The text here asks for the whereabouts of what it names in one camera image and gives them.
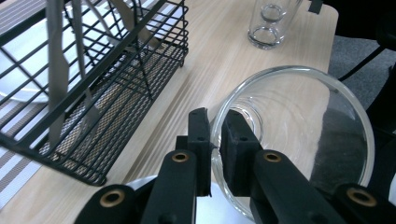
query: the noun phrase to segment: glass cup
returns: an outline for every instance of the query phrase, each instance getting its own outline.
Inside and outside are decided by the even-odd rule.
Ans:
[[[302,0],[256,0],[247,32],[248,40],[259,49],[278,46],[289,29]]]
[[[343,183],[367,186],[374,166],[374,136],[364,108],[337,79],[304,66],[261,71],[223,101],[211,142],[215,178],[225,197],[253,219],[248,198],[234,197],[223,177],[221,126],[228,111],[241,113],[262,148],[284,153],[324,193]]]

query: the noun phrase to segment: chair leg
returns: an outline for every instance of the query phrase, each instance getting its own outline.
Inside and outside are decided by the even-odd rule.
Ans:
[[[393,133],[396,130],[396,64],[380,93],[367,109],[373,126]]]
[[[365,58],[363,61],[361,61],[358,65],[356,65],[352,70],[350,70],[348,73],[346,73],[343,77],[338,78],[338,80],[344,81],[345,79],[351,77],[353,74],[355,74],[357,71],[359,71],[359,69],[361,69],[364,65],[366,65],[373,58],[375,58],[379,53],[381,53],[384,49],[385,49],[384,47],[379,46],[369,56],[367,56],[367,58]]]

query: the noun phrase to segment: gray floor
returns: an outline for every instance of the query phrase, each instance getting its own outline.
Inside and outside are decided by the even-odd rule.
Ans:
[[[341,77],[378,47],[374,40],[336,36],[332,46],[329,74]],[[367,108],[378,95],[387,77],[389,67],[396,62],[396,52],[385,49],[344,84]]]

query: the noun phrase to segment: metal wire rack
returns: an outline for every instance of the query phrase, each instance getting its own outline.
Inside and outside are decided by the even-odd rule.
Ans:
[[[183,65],[188,53],[188,8],[183,0],[138,0],[130,8],[139,22],[127,31],[109,2],[93,4],[111,36],[83,6],[87,76],[81,78],[73,18],[65,5],[63,49],[70,69],[69,90],[51,110],[45,9],[0,36],[0,145],[87,184],[101,186],[155,99]],[[144,28],[150,30],[150,38],[161,42],[158,48],[137,38]],[[92,103],[85,105],[88,88]],[[100,114],[94,121],[97,130],[84,130],[82,122],[93,106]],[[50,125],[63,113],[60,141],[50,146]]]

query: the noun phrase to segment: wooden table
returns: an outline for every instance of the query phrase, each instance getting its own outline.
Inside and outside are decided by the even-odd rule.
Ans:
[[[107,185],[155,175],[163,156],[186,134],[188,113],[214,105],[247,77],[269,67],[306,65],[326,72],[337,12],[308,12],[304,0],[284,43],[262,50],[250,45],[248,24],[255,0],[186,0],[190,53],[108,174]],[[72,223],[99,188],[42,167],[2,209],[2,223]]]

